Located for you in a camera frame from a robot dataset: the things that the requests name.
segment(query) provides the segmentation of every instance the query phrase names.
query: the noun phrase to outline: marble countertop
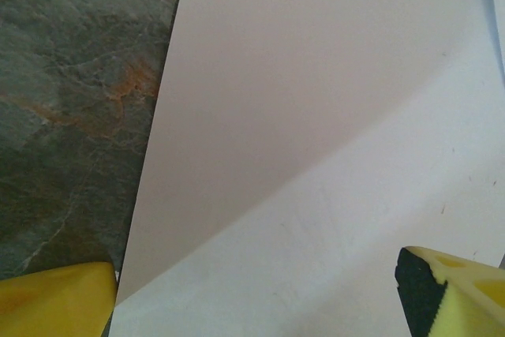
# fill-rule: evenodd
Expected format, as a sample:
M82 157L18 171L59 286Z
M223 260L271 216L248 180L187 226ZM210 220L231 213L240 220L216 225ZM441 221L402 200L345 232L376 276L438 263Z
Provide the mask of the marble countertop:
M177 0L2 0L0 279L121 271Z

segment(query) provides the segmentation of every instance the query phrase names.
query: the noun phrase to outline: green marble surface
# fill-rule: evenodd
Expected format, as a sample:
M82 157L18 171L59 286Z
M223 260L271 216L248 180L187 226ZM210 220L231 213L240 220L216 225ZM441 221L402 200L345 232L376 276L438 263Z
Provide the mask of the green marble surface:
M0 279L120 271L176 3L0 2Z

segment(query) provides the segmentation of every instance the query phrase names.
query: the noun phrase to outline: black rubber pad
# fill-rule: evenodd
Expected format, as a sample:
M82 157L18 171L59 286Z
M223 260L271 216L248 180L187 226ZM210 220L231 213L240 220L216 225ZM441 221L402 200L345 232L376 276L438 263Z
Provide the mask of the black rubber pad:
M412 337L428 337L447 289L438 284L429 265L403 248L395 270L398 294Z

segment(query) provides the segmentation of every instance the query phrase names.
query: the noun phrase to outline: white paper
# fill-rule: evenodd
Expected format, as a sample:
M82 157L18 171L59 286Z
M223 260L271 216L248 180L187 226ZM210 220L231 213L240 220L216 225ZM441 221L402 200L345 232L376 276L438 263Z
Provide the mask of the white paper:
M112 337L408 335L404 245L497 265L485 0L181 0Z

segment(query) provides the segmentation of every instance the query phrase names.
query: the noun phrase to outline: table surface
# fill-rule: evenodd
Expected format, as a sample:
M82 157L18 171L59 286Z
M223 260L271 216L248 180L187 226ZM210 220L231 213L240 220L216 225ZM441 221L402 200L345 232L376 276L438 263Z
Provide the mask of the table surface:
M492 0L181 0L111 335L408 335L404 245L498 266Z
M177 0L2 0L0 279L119 271Z

